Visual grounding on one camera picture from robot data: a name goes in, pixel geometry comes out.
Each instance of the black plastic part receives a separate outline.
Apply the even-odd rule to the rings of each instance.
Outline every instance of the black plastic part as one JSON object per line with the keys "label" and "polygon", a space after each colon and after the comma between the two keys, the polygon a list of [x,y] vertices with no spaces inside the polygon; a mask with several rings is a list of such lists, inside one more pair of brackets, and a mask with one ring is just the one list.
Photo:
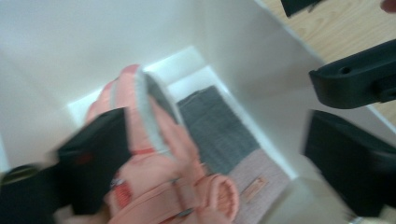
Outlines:
{"label": "black plastic part", "polygon": [[131,158],[123,109],[99,116],[57,153],[54,166],[24,165],[3,176],[0,223],[54,224],[52,214],[68,204],[77,215],[98,212],[114,174]]}
{"label": "black plastic part", "polygon": [[396,99],[396,40],[367,49],[309,73],[318,99],[351,109]]}
{"label": "black plastic part", "polygon": [[314,6],[321,1],[322,0],[281,0],[286,16],[288,17],[305,9],[306,7]]}
{"label": "black plastic part", "polygon": [[335,115],[314,111],[307,156],[349,208],[378,217],[396,205],[396,148]]}
{"label": "black plastic part", "polygon": [[77,215],[95,214],[118,169],[131,158],[123,109],[101,115],[58,150],[59,176]]}
{"label": "black plastic part", "polygon": [[0,223],[55,224],[55,189],[47,189],[47,172],[35,165],[23,165],[8,172],[0,191]]}

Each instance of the wooden floor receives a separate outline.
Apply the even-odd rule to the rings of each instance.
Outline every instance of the wooden floor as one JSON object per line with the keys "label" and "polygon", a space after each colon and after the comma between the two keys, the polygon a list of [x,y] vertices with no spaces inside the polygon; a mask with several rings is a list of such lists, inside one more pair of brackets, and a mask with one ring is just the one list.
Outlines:
{"label": "wooden floor", "polygon": [[[262,1],[326,63],[396,39],[396,14],[382,11],[379,0],[327,0],[291,19],[280,0]],[[396,126],[396,101],[375,108]]]}

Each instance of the gray rug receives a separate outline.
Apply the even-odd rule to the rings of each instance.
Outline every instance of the gray rug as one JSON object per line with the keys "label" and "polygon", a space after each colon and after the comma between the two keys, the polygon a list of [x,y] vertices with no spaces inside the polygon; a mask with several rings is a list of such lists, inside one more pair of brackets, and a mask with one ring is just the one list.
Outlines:
{"label": "gray rug", "polygon": [[212,172],[227,175],[242,159],[260,148],[215,87],[193,93],[180,101],[178,107],[199,148],[201,161]]}

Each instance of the pink fabric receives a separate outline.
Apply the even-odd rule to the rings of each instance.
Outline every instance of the pink fabric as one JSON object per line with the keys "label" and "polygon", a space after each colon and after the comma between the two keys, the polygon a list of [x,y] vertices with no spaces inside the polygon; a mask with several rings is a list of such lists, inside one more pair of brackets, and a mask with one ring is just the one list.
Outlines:
{"label": "pink fabric", "polygon": [[[138,65],[131,65],[122,70],[115,96],[111,95],[112,82],[108,83],[87,116],[88,122],[109,110],[111,97],[116,108],[125,107],[129,148],[134,156],[120,168],[116,176],[120,183],[106,196],[112,216],[109,223],[232,223],[238,209],[233,181],[222,175],[205,176],[187,131],[149,98],[163,141],[174,158],[153,150],[136,107],[137,69]],[[177,216],[190,208],[192,213]]]}

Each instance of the pink backpack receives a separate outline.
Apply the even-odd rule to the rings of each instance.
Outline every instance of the pink backpack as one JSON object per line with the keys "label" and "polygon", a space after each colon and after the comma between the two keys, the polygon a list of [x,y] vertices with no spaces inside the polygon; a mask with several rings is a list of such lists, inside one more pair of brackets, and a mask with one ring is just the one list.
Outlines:
{"label": "pink backpack", "polygon": [[104,87],[87,115],[90,122],[126,108],[133,156],[106,196],[108,223],[232,223],[239,204],[235,184],[224,175],[206,175],[176,107],[150,94],[152,83],[138,65],[128,66]]}

